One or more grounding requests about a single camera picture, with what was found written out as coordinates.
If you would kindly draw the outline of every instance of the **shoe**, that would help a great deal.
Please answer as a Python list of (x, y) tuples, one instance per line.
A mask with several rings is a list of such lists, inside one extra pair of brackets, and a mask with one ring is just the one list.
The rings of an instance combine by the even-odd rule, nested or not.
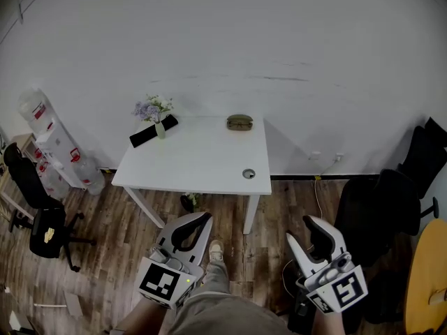
[(210, 262), (224, 261), (224, 244), (217, 239), (211, 241), (208, 252), (210, 254)]

